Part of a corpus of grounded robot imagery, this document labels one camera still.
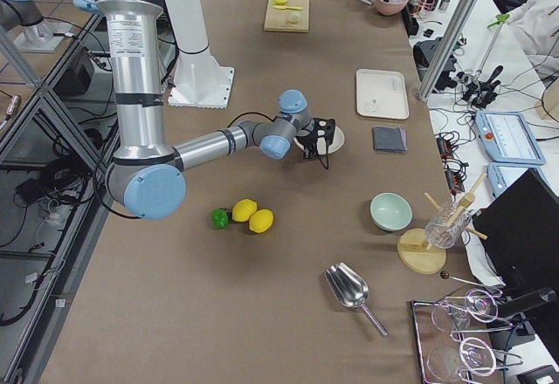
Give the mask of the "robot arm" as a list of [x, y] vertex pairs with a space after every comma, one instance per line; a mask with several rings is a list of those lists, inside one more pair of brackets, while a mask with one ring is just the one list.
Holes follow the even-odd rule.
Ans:
[[288, 90], [269, 122], [242, 121], [172, 147], [165, 105], [224, 108], [234, 71], [210, 53], [200, 0], [73, 0], [107, 22], [120, 145], [106, 175], [107, 191], [129, 213], [161, 219], [186, 195], [188, 168], [256, 146], [279, 160], [293, 142], [306, 157], [331, 144], [335, 122], [314, 117], [305, 96]]
[[51, 53], [62, 41], [54, 36], [57, 25], [45, 20], [34, 0], [1, 0], [1, 27], [11, 31], [18, 26], [23, 32], [14, 45], [20, 51]]

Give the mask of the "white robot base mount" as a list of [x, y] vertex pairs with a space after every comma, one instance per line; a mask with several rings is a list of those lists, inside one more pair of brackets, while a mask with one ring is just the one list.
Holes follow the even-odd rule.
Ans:
[[169, 104], [226, 108], [234, 69], [221, 66], [210, 52], [201, 1], [164, 1], [178, 48]]

